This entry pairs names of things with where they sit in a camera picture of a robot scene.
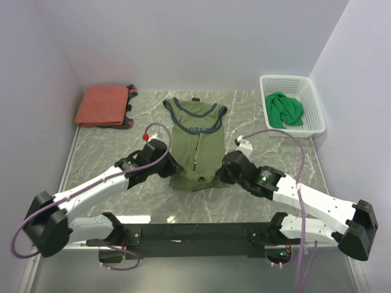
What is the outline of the olive green graphic tank top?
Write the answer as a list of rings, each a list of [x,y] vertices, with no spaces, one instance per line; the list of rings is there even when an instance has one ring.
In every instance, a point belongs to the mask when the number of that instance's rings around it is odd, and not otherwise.
[[[170,177],[173,190],[225,188],[216,172],[225,155],[223,118],[227,107],[192,99],[166,99],[163,106],[173,122],[171,155],[183,168]]]

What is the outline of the bright green tank top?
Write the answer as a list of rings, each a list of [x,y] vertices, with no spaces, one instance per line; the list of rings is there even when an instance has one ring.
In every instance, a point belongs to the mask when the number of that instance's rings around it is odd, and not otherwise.
[[[275,92],[265,98],[268,121],[272,128],[285,129],[284,125],[302,126],[304,108],[300,101],[282,92]]]

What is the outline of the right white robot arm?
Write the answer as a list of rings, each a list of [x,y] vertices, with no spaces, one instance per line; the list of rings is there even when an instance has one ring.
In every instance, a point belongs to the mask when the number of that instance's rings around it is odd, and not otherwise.
[[[300,209],[311,215],[303,228],[303,218],[287,215],[282,222],[268,228],[271,241],[281,244],[285,239],[304,236],[307,241],[337,244],[345,255],[367,261],[378,230],[372,205],[364,200],[353,203],[324,194],[297,183],[284,172],[257,167],[240,151],[224,156],[217,177],[227,184],[237,184],[256,197]]]

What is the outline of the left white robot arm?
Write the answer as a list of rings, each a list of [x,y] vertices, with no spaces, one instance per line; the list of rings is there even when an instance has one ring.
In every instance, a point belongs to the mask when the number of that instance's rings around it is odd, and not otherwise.
[[[127,235],[113,213],[86,218],[80,215],[111,195],[146,181],[151,175],[167,178],[181,171],[168,146],[151,139],[143,149],[119,159],[88,182],[55,195],[47,192],[36,195],[26,214],[23,231],[44,257],[53,256],[67,244],[78,241],[96,239],[108,245],[121,245],[127,241]]]

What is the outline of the folded red tank top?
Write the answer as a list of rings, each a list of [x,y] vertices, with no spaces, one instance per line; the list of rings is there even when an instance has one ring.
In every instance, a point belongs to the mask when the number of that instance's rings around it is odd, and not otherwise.
[[[134,125],[127,113],[132,110],[130,100],[138,96],[133,84],[93,85],[84,92],[74,124],[82,127],[131,129]]]

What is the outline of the white plastic basket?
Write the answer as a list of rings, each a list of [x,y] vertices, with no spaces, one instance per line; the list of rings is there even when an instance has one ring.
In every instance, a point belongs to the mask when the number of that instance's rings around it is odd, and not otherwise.
[[[308,138],[314,134],[321,134],[326,130],[323,113],[319,103],[319,96],[311,79],[303,76],[267,74],[259,79],[261,101],[264,109],[266,127],[271,128],[266,110],[266,97],[275,92],[281,92],[289,98],[294,98],[302,104],[304,113],[300,126],[284,126],[283,131],[298,138]]]

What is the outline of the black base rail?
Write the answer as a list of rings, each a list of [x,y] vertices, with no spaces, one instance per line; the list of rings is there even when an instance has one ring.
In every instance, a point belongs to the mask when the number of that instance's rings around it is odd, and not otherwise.
[[[186,256],[263,258],[266,246],[294,245],[269,222],[124,224],[122,234],[108,241],[142,259]]]

